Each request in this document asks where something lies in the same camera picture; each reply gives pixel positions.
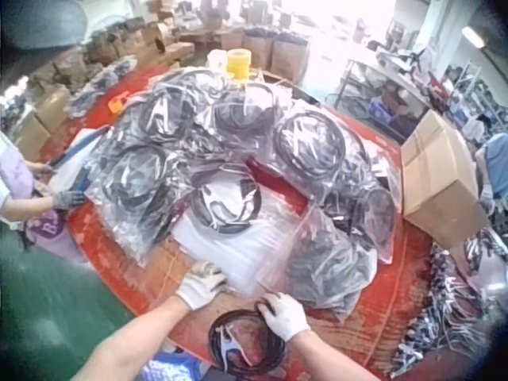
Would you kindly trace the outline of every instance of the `ceiling light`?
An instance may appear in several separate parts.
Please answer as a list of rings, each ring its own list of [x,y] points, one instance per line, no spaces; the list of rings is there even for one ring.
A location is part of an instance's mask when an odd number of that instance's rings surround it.
[[[469,42],[475,45],[478,49],[481,49],[485,46],[485,41],[483,40],[483,38],[480,37],[478,33],[476,33],[469,26],[466,26],[464,29],[462,29],[462,34],[469,40]]]

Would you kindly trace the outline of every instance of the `white work glove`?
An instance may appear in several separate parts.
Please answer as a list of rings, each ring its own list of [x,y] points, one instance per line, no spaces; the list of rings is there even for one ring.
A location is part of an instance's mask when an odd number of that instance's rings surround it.
[[[263,297],[275,315],[262,303],[258,305],[268,327],[284,341],[289,341],[301,331],[310,329],[303,306],[291,296],[279,292],[278,294],[266,294]]]
[[[487,216],[490,216],[494,213],[495,201],[492,185],[483,184],[482,194],[479,196],[479,204],[483,207],[485,213],[487,213]]]
[[[224,290],[225,284],[226,277],[219,267],[210,262],[197,262],[185,274],[176,294],[192,310],[198,310]]]

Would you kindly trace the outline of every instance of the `red table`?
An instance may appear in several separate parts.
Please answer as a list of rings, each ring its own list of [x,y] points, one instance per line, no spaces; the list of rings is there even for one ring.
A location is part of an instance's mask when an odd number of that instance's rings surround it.
[[[161,72],[159,68],[145,68],[129,74],[87,116],[67,121],[44,146],[42,157],[49,159],[61,153],[81,128],[98,128],[114,123],[114,116],[107,108],[108,101],[126,90],[131,93],[142,90],[150,77]],[[341,117],[363,138],[384,147],[400,165],[399,149],[395,144],[359,122]],[[290,199],[295,209],[302,211],[305,208],[305,199],[284,181],[281,180],[275,187]],[[139,268],[104,231],[90,203],[70,216],[69,226],[104,283],[135,315],[150,310],[172,294],[190,266],[190,261],[178,245],[167,242],[156,248],[145,269]],[[386,378],[384,373],[390,369],[391,358],[406,332],[407,324],[420,312],[428,291],[430,244],[426,234],[403,221],[399,215],[393,263],[379,265],[374,281],[364,290],[358,305],[343,325],[324,312],[309,317],[313,330],[377,376]],[[251,309],[253,301],[232,294],[220,294],[210,306],[182,321],[170,338],[187,352],[211,362],[207,340],[211,323],[224,312],[239,308]],[[310,377],[298,353],[290,351],[282,368],[266,379],[307,380]]]

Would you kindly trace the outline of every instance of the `gray glove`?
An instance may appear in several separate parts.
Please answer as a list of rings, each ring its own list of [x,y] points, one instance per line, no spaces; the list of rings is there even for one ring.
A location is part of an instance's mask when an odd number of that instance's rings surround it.
[[[53,207],[58,210],[69,210],[85,201],[85,194],[80,190],[66,190],[53,195]]]

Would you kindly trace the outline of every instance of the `forearm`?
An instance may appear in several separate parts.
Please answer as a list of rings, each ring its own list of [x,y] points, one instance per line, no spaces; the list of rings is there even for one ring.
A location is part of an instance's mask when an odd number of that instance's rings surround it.
[[[316,333],[298,333],[290,344],[298,350],[306,361],[312,379],[317,381],[377,380],[355,361],[327,345]]]
[[[73,380],[134,379],[189,311],[181,298],[173,296],[137,317],[105,339]]]
[[[17,222],[41,217],[44,213],[52,209],[53,200],[51,197],[23,200],[13,200],[9,197],[2,205],[0,214],[7,221]]]

